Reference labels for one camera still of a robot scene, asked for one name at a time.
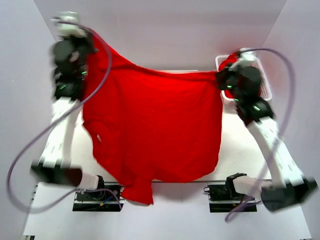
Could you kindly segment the red t shirt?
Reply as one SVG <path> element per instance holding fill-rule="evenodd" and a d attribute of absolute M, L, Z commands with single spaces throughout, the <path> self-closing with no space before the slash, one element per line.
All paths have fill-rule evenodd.
<path fill-rule="evenodd" d="M 140 67 L 100 36 L 87 57 L 82 110 L 93 157 L 124 189 L 123 198 L 153 203 L 152 181 L 188 183 L 218 164 L 223 106 L 214 73 Z"/>

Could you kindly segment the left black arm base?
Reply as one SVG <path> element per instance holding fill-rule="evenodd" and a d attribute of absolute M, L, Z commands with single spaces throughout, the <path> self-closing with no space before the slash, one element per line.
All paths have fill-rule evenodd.
<path fill-rule="evenodd" d="M 98 192 L 77 191 L 73 201 L 73 212 L 115 212 L 122 210 L 125 200 L 121 197 L 123 187 L 117 183 L 105 182 Z"/>

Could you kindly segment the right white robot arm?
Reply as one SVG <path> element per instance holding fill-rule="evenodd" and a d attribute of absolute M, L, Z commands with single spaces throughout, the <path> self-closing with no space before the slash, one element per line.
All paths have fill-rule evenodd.
<path fill-rule="evenodd" d="M 236 173 L 227 177 L 226 195 L 236 200 L 242 195 L 260 200 L 270 212 L 303 203 L 318 189 L 296 165 L 278 129 L 270 104 L 260 97 L 262 74 L 253 66 L 228 64 L 215 74 L 218 88 L 228 90 L 235 100 L 236 113 L 253 136 L 265 159 L 271 181 Z"/>

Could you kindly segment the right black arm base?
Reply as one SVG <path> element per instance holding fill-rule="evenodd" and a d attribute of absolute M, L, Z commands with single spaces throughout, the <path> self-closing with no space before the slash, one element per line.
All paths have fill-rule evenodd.
<path fill-rule="evenodd" d="M 208 195 L 210 213 L 229 213 L 240 205 L 247 196 L 236 193 L 231 196 L 224 184 L 210 184 L 203 188 Z"/>

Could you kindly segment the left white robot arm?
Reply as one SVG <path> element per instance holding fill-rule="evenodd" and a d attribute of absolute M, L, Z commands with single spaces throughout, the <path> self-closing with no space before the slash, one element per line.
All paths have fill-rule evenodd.
<path fill-rule="evenodd" d="M 93 37 L 64 36 L 51 50 L 55 68 L 52 127 L 49 129 L 45 148 L 30 170 L 47 184 L 65 185 L 88 190 L 99 200 L 105 196 L 106 187 L 99 183 L 97 175 L 72 165 L 71 148 L 74 130 L 85 91 L 87 57 L 96 53 Z"/>

